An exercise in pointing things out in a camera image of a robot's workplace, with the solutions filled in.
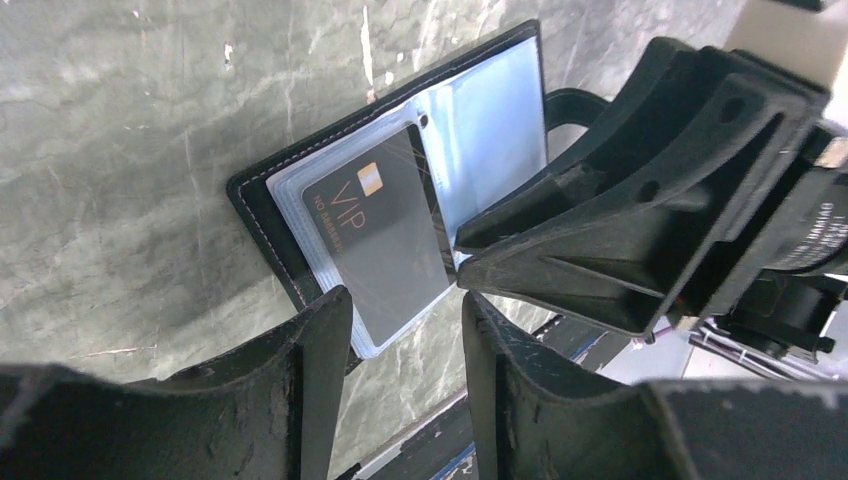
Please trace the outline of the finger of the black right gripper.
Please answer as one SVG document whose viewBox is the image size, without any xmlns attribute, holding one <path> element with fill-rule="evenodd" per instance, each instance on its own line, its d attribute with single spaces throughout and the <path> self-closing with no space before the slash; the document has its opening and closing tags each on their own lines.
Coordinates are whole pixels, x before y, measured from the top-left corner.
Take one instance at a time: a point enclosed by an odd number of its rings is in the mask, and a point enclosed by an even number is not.
<svg viewBox="0 0 848 480">
<path fill-rule="evenodd" d="M 728 75 L 729 56 L 670 38 L 649 43 L 625 87 L 583 138 L 513 193 L 458 232 L 464 252 L 525 232 L 623 182 L 682 139 L 684 152 L 707 152 L 708 124 L 688 129 Z"/>
</svg>

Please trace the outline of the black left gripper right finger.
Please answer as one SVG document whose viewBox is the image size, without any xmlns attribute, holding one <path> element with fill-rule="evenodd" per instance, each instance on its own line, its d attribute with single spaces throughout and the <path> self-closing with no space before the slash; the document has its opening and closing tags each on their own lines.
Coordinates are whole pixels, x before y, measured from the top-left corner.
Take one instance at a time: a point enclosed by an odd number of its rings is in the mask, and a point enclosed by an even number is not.
<svg viewBox="0 0 848 480">
<path fill-rule="evenodd" d="M 847 386 L 752 379 L 628 386 L 588 371 L 482 294 L 462 304 L 483 479 L 843 479 Z"/>
</svg>

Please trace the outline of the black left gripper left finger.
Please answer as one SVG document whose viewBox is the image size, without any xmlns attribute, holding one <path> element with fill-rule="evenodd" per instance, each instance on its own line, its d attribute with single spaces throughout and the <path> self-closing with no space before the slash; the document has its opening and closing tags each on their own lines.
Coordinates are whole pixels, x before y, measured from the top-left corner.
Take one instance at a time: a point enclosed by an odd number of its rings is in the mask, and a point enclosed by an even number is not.
<svg viewBox="0 0 848 480">
<path fill-rule="evenodd" d="M 337 286 L 291 320 L 171 377 L 118 384 L 1 368 L 5 479 L 323 479 L 352 329 Z"/>
</svg>

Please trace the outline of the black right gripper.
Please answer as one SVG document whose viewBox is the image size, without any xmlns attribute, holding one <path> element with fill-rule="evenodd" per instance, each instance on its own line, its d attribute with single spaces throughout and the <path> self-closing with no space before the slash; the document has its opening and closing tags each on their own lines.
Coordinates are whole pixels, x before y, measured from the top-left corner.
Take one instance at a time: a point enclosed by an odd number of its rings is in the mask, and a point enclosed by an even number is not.
<svg viewBox="0 0 848 480">
<path fill-rule="evenodd" d="M 464 252 L 459 285 L 629 335 L 668 316 L 766 356 L 810 361 L 847 296 L 847 132 L 816 127 L 825 94 L 731 72 L 678 139 L 623 182 Z"/>
</svg>

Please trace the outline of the black VIP card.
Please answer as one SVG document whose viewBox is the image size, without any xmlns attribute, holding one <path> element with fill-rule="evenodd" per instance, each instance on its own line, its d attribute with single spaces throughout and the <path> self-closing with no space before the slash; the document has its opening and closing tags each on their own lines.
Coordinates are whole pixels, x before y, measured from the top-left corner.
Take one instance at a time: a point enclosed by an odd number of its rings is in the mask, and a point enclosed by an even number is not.
<svg viewBox="0 0 848 480">
<path fill-rule="evenodd" d="M 315 180 L 302 200 L 331 274 L 352 296 L 354 349 L 374 358 L 453 280 L 418 126 L 404 127 Z"/>
</svg>

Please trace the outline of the black leather card holder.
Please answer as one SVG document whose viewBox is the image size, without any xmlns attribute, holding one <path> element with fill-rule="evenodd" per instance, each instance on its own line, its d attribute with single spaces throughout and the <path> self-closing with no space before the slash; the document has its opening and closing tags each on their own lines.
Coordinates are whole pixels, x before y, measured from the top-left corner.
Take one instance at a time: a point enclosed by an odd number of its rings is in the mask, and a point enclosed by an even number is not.
<svg viewBox="0 0 848 480">
<path fill-rule="evenodd" d="M 453 280 L 398 340 L 455 284 L 464 261 L 457 247 L 459 228 L 542 170 L 551 130 L 588 126 L 605 105 L 603 98 L 580 89 L 545 91 L 541 28 L 529 20 L 451 54 L 374 102 L 234 175 L 226 192 L 293 304 L 304 308 L 344 285 L 330 272 L 327 251 L 302 200 L 303 189 L 416 124 Z"/>
</svg>

